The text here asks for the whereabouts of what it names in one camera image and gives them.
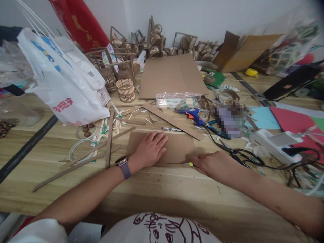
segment cartoon drawing on shirt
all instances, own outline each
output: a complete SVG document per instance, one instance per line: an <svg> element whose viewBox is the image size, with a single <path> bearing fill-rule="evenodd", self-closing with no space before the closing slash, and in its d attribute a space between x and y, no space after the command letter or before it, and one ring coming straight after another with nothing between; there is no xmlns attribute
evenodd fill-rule
<svg viewBox="0 0 324 243"><path fill-rule="evenodd" d="M187 241L183 231L181 230L181 226L183 227L184 221L186 221L190 227L191 241ZM174 222L170 220L169 217L161 214L140 213L134 219L133 224L140 225L142 222L150 232L150 243L172 243L175 236L177 238L183 238L183 243L202 243L200 231L209 235L209 231L203 226L184 218L179 219L179 222Z"/></svg>

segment qr code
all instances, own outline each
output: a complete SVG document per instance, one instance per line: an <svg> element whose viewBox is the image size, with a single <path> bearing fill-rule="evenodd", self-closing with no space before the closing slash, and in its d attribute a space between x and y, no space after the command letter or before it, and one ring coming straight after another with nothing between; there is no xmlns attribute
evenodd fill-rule
<svg viewBox="0 0 324 243"><path fill-rule="evenodd" d="M95 76L91 71L88 72L88 74L89 74L91 77L94 77L94 76Z"/></svg>

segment paper box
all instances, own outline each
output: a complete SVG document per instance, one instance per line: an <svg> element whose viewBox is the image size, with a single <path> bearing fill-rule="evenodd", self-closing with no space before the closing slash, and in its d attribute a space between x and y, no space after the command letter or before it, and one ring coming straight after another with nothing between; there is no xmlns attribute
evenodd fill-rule
<svg viewBox="0 0 324 243"><path fill-rule="evenodd" d="M197 64L188 54L148 59L139 99L155 99L158 93L209 94Z"/></svg>
<svg viewBox="0 0 324 243"><path fill-rule="evenodd" d="M217 71L240 72L245 71L262 53L269 49L282 34L249 35L241 44L242 39L226 31L225 40L213 63L218 66Z"/></svg>

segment purple watch strap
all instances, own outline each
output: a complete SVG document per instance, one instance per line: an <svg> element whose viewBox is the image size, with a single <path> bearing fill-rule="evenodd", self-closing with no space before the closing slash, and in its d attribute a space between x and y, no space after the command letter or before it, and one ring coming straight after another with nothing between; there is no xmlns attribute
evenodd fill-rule
<svg viewBox="0 0 324 243"><path fill-rule="evenodd" d="M124 163L120 164L119 166L121 168L121 171L124 174L125 180L127 180L129 177L131 177L132 174L131 174L131 171L128 168L127 161L125 161Z"/></svg>

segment red banner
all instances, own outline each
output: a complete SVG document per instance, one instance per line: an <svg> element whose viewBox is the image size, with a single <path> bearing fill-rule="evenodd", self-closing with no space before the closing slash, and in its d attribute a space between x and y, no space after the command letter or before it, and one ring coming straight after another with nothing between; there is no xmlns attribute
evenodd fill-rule
<svg viewBox="0 0 324 243"><path fill-rule="evenodd" d="M83 0L48 0L72 40L86 51L107 47L109 39Z"/></svg>

